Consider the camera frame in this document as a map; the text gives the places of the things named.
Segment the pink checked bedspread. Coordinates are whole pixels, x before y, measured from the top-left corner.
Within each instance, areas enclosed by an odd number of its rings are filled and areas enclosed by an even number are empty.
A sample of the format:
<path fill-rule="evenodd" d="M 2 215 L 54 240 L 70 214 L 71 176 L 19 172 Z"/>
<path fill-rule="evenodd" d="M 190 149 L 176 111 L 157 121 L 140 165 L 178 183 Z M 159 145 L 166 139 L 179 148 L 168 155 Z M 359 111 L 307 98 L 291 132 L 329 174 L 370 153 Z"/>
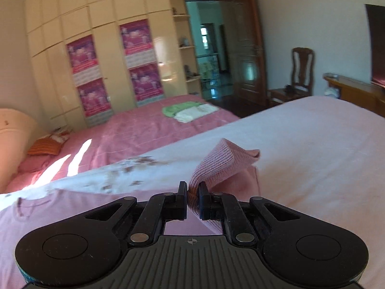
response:
<path fill-rule="evenodd" d="M 154 149 L 221 127 L 239 118 L 220 108 L 189 123 L 180 123 L 162 113 L 162 108 L 182 102 L 202 102 L 193 95 L 166 98 L 112 116 L 105 124 L 67 134 L 58 155 L 51 155 L 46 168 L 33 173 L 18 173 L 11 177 L 4 193 L 34 185 L 50 166 L 48 179 L 67 177 L 69 166 L 79 173 L 137 157 Z"/>

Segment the white folded cloth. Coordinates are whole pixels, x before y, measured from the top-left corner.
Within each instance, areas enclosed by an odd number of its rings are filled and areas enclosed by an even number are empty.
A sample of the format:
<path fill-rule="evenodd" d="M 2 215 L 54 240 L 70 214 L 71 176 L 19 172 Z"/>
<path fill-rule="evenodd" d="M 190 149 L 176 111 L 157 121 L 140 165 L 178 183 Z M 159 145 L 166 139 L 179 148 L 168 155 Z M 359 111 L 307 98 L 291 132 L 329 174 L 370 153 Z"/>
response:
<path fill-rule="evenodd" d="M 207 116 L 211 113 L 214 113 L 218 110 L 219 107 L 217 106 L 210 104 L 202 104 L 179 111 L 173 118 L 180 123 L 189 123 L 198 118 L 202 118 L 203 116 Z"/>

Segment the green folded cloth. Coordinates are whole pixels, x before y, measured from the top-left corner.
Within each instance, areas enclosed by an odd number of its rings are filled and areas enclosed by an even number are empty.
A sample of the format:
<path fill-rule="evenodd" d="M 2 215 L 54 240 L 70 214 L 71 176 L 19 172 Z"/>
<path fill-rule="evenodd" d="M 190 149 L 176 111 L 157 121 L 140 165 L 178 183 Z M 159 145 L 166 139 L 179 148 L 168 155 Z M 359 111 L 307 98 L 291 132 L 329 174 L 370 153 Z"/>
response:
<path fill-rule="evenodd" d="M 194 102 L 194 101 L 182 102 L 179 104 L 163 107 L 162 113 L 168 118 L 173 118 L 177 113 L 181 111 L 184 111 L 192 107 L 200 106 L 200 105 L 202 105 L 202 102 Z"/>

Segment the lower left purple poster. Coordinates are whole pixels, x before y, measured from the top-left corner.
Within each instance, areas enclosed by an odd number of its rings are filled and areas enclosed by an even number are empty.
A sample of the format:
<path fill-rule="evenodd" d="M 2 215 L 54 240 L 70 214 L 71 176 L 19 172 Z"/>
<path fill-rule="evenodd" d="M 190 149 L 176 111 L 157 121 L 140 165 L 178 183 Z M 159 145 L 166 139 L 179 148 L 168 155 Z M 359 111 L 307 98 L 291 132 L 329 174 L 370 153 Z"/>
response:
<path fill-rule="evenodd" d="M 77 90 L 88 127 L 106 123 L 114 115 L 102 78 L 79 85 Z"/>

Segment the purple poster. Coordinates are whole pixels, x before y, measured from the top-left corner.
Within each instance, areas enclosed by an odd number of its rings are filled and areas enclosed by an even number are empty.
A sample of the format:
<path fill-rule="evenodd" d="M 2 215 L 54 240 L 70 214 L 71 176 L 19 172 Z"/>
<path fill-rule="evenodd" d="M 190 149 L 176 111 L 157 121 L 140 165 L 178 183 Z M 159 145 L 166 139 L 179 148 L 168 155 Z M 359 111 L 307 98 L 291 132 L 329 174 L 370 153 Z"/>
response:
<path fill-rule="evenodd" d="M 88 127 L 106 123 L 114 115 L 102 78 L 79 85 L 77 90 Z"/>
<path fill-rule="evenodd" d="M 138 107 L 164 99 L 164 89 L 156 63 L 129 69 Z"/>
<path fill-rule="evenodd" d="M 102 77 L 96 56 L 93 36 L 88 35 L 67 44 L 74 85 L 81 85 Z"/>
<path fill-rule="evenodd" d="M 120 25 L 119 29 L 128 69 L 157 61 L 147 19 Z"/>

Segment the white floral bed sheet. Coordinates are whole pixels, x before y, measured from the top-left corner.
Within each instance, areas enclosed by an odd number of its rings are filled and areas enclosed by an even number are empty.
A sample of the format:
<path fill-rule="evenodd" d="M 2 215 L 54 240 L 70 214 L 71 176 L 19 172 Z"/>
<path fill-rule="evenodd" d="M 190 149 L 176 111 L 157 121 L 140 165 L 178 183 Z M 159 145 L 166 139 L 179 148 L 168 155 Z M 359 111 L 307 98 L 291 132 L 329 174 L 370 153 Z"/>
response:
<path fill-rule="evenodd" d="M 126 195 L 140 201 L 177 189 L 222 139 L 258 149 L 257 183 L 230 189 L 263 196 L 346 228 L 369 249 L 361 278 L 384 287 L 384 119 L 349 102 L 309 97 L 141 154 L 1 195 L 1 287 L 22 288 L 17 242 L 28 232 Z"/>

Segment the lower right purple poster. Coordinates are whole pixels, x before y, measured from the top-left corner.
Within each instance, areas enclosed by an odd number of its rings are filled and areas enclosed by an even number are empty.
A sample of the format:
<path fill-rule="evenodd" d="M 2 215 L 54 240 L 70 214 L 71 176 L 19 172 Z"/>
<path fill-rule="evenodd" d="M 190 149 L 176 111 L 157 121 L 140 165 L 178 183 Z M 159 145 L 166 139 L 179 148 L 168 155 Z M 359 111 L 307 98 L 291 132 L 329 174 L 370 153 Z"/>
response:
<path fill-rule="evenodd" d="M 164 99 L 164 89 L 156 63 L 129 69 L 138 107 Z"/>

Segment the orange striped pillow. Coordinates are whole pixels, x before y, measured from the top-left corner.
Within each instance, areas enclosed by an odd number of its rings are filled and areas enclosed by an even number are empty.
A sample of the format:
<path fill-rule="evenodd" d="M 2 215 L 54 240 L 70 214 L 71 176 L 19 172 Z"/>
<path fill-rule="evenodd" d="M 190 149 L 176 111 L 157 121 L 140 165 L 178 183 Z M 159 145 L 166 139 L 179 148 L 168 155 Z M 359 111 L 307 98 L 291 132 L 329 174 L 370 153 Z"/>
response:
<path fill-rule="evenodd" d="M 28 149 L 28 156 L 58 155 L 63 147 L 62 143 L 50 138 L 40 138 Z"/>

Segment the pink pillow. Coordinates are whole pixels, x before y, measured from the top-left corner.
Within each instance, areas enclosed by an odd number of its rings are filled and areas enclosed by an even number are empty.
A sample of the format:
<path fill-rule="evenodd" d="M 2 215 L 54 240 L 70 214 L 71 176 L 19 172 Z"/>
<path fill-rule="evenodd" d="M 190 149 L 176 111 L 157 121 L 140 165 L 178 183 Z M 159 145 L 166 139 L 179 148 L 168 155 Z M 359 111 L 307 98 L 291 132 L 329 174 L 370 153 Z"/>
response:
<path fill-rule="evenodd" d="M 41 171 L 49 165 L 51 155 L 33 155 L 26 158 L 19 164 L 18 173 L 33 173 Z"/>

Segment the dark wooden door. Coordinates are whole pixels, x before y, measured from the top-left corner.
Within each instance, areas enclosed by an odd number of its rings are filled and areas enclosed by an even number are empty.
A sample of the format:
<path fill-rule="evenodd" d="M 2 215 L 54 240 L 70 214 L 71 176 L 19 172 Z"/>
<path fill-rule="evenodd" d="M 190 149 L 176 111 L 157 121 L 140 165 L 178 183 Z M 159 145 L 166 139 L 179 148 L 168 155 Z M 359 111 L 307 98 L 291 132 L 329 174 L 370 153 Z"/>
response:
<path fill-rule="evenodd" d="M 224 0 L 222 12 L 235 94 L 265 106 L 266 64 L 257 0 Z"/>

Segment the upper left purple poster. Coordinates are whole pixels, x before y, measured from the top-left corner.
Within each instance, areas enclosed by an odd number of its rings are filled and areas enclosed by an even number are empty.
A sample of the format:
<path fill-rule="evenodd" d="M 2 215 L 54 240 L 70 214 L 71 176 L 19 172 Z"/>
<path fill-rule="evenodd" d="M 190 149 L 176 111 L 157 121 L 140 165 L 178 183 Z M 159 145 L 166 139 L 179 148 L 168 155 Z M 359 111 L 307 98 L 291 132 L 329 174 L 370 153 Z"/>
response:
<path fill-rule="evenodd" d="M 88 35 L 67 44 L 74 85 L 81 85 L 102 77 L 96 56 L 93 36 Z"/>

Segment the upper right purple poster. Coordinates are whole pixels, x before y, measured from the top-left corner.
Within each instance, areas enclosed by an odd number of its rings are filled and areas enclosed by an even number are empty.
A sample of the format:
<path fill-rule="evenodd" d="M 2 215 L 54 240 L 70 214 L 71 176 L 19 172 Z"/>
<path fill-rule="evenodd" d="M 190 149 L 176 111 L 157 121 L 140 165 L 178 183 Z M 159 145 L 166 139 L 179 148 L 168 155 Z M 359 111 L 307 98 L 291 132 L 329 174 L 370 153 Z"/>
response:
<path fill-rule="evenodd" d="M 157 61 L 147 19 L 120 25 L 119 29 L 128 69 Z"/>

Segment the cream curved headboard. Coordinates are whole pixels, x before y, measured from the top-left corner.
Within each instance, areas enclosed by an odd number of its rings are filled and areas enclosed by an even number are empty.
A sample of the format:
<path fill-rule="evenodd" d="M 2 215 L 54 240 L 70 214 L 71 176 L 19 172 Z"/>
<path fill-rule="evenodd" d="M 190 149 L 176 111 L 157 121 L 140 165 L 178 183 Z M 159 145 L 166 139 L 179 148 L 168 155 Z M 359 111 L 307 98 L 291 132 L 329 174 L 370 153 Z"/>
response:
<path fill-rule="evenodd" d="M 38 123 L 18 110 L 1 108 L 1 193 L 40 133 Z"/>

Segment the dark wooden chair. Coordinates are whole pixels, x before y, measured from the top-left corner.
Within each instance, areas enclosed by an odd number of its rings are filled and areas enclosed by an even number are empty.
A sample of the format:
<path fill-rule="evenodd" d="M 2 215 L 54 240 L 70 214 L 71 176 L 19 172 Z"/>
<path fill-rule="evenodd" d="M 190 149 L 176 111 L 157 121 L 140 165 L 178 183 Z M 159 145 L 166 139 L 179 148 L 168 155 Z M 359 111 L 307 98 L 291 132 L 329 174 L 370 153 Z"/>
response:
<path fill-rule="evenodd" d="M 269 106 L 310 97 L 313 94 L 315 54 L 310 48 L 293 48 L 291 80 L 284 88 L 268 91 Z"/>

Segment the cream wardrobe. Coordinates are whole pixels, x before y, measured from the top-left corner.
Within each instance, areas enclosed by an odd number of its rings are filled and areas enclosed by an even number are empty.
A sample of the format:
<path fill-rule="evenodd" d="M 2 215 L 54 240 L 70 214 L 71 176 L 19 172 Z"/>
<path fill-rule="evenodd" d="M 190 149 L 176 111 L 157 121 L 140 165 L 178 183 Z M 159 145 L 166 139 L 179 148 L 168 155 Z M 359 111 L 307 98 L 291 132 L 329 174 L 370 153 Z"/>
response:
<path fill-rule="evenodd" d="M 167 97 L 184 95 L 183 72 L 170 0 L 26 0 L 26 26 L 35 84 L 52 129 L 87 126 L 71 71 L 67 46 L 91 37 L 107 97 L 114 113 L 135 107 L 123 56 L 121 24 L 145 19 L 155 45 L 160 80 Z"/>

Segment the wooden side cabinet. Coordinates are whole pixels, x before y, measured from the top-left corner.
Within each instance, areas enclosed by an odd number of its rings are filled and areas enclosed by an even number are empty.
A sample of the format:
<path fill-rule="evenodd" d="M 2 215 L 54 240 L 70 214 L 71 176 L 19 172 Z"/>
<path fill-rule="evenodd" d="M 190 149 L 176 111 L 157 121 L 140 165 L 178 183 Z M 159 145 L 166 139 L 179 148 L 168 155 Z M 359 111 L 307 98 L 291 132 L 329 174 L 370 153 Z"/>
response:
<path fill-rule="evenodd" d="M 329 87 L 339 91 L 339 98 L 384 117 L 384 88 L 352 78 L 325 73 Z"/>

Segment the dark television screen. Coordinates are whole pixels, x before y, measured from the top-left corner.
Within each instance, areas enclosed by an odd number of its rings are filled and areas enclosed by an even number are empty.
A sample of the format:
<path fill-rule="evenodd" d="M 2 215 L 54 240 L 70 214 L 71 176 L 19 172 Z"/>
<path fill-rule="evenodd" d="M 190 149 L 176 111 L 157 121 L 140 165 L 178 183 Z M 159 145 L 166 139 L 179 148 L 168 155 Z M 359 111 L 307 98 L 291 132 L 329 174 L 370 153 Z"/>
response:
<path fill-rule="evenodd" d="M 371 81 L 384 88 L 385 78 L 385 7 L 366 4 L 371 40 Z"/>

